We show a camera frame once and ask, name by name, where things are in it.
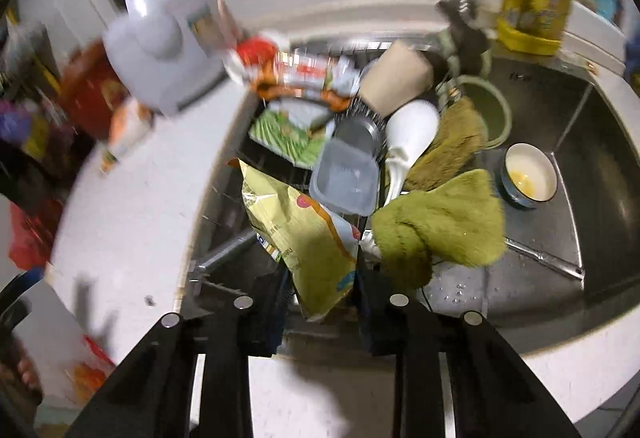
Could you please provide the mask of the yellow snack bag back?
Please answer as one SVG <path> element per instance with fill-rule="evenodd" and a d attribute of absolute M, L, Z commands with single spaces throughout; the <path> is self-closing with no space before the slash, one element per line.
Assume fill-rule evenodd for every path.
<path fill-rule="evenodd" d="M 355 282 L 359 230 L 309 195 L 250 166 L 228 161 L 242 174 L 242 201 L 250 224 L 292 273 L 300 310 L 324 319 Z"/>

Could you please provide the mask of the green dish cloth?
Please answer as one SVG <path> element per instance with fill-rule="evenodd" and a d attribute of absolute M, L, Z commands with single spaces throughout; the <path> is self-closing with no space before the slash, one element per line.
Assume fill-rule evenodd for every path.
<path fill-rule="evenodd" d="M 398 196 L 371 217 L 380 273 L 396 290 L 431 281 L 433 259 L 484 267 L 506 251 L 506 221 L 489 172 L 473 169 L 431 191 Z"/>

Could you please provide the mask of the red plastic bag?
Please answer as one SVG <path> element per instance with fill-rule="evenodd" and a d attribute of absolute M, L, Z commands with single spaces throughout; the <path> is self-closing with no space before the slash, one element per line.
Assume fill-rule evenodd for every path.
<path fill-rule="evenodd" d="M 34 214 L 10 204 L 11 243 L 8 257 L 17 268 L 43 268 L 49 262 L 64 204 L 49 198 Z"/>

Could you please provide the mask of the white blue bowl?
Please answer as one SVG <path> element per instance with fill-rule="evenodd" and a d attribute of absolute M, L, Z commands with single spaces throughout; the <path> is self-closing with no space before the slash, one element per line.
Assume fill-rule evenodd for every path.
<path fill-rule="evenodd" d="M 558 174 L 552 161 L 528 143 L 514 143 L 506 149 L 500 182 L 506 197 L 528 210 L 551 201 L 558 190 Z"/>

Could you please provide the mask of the steel sink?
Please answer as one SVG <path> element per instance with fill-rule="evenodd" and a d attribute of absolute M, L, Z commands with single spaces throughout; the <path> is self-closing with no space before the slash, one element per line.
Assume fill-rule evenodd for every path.
<path fill-rule="evenodd" d="M 475 154 L 469 168 L 498 177 L 506 152 L 517 143 L 547 154 L 558 177 L 554 197 L 525 208 L 505 196 L 506 235 L 578 266 L 584 277 L 568 278 L 508 250 L 488 267 L 436 264 L 431 282 L 418 296 L 441 314 L 482 312 L 516 350 L 529 352 L 600 328 L 638 305 L 639 149 L 622 122 L 622 109 L 584 68 L 559 58 L 516 54 L 501 45 L 492 54 L 489 78 L 509 103 L 512 128 L 501 146 Z M 310 172 L 248 138 L 250 124 L 263 109 L 258 100 L 248 99 L 224 148 L 196 237 L 181 312 L 199 317 L 234 294 L 247 294 L 278 310 L 288 336 L 356 346 L 368 338 L 366 322 L 381 306 L 373 294 L 381 281 L 370 262 L 359 263 L 352 291 L 319 322 L 303 317 L 290 275 L 258 243 L 212 272 L 202 269 L 217 247 L 250 225 L 235 160 L 299 191 L 308 188 Z"/>

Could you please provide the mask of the brown scrub cloth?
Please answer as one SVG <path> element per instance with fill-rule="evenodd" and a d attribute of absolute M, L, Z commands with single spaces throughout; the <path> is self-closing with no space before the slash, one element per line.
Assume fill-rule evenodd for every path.
<path fill-rule="evenodd" d="M 486 128 L 468 97 L 446 109 L 438 133 L 408 172 L 404 189 L 429 191 L 454 178 L 486 143 Z"/>

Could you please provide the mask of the grey plastic container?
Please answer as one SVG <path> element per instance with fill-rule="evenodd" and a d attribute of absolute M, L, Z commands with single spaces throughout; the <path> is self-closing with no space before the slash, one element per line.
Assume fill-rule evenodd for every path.
<path fill-rule="evenodd" d="M 334 213 L 370 216 L 378 197 L 378 163 L 371 155 L 331 138 L 314 164 L 309 195 Z"/>

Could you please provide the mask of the white ladle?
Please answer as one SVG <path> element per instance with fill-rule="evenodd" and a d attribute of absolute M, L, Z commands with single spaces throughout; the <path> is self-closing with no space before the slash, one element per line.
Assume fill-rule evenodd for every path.
<path fill-rule="evenodd" d="M 386 124 L 388 172 L 384 205 L 400 195 L 411 167 L 434 141 L 439 128 L 439 112 L 431 102 L 412 100 L 399 108 Z"/>

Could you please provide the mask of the green plastic basin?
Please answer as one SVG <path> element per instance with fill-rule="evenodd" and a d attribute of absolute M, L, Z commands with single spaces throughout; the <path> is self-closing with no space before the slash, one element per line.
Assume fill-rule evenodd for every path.
<path fill-rule="evenodd" d="M 461 98 L 469 98 L 480 117 L 484 149 L 492 150 L 509 138 L 513 114 L 503 93 L 489 80 L 478 76 L 461 75 L 445 80 L 436 87 L 438 107 L 445 111 Z"/>

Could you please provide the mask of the green white snack wrapper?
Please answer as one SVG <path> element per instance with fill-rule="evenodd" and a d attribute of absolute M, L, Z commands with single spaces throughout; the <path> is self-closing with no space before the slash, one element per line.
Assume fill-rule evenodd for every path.
<path fill-rule="evenodd" d="M 295 167 L 311 170 L 335 124 L 334 115 L 325 106 L 282 99 L 267 104 L 248 136 Z"/>

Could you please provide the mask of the red slow cooker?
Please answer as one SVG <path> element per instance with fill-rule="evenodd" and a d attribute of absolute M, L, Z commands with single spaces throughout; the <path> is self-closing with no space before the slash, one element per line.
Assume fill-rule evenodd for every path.
<path fill-rule="evenodd" d="M 128 90 L 113 70 L 101 39 L 72 53 L 60 86 L 58 104 L 70 121 L 93 139 L 105 140 L 113 113 Z"/>

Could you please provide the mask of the beige paper cup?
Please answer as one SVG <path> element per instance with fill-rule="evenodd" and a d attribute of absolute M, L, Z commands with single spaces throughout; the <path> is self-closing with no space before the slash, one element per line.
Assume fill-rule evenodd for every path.
<path fill-rule="evenodd" d="M 358 98 L 373 112 L 388 117 L 434 84 L 427 58 L 395 40 L 363 74 Z"/>

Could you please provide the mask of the red orange snack wrapper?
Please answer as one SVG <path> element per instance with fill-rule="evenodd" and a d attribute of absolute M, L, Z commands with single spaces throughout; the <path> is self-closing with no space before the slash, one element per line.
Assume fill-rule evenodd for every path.
<path fill-rule="evenodd" d="M 334 113 L 348 109 L 360 84 L 360 72 L 349 58 L 306 54 L 274 31 L 242 40 L 227 50 L 222 63 L 232 80 L 262 100 L 302 99 Z"/>

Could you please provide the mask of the white rice cooker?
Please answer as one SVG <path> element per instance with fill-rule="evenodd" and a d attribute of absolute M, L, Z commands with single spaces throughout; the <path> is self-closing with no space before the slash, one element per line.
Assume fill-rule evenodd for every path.
<path fill-rule="evenodd" d="M 224 0 L 125 0 L 105 30 L 107 59 L 130 94 L 166 116 L 216 85 L 242 39 Z"/>

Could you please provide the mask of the steel faucet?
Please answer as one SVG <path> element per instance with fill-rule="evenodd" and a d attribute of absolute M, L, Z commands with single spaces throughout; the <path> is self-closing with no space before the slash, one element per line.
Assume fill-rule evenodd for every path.
<path fill-rule="evenodd" d="M 438 37 L 451 75 L 486 77 L 491 68 L 491 44 L 476 23 L 474 0 L 440 0 L 436 8 L 448 21 Z"/>

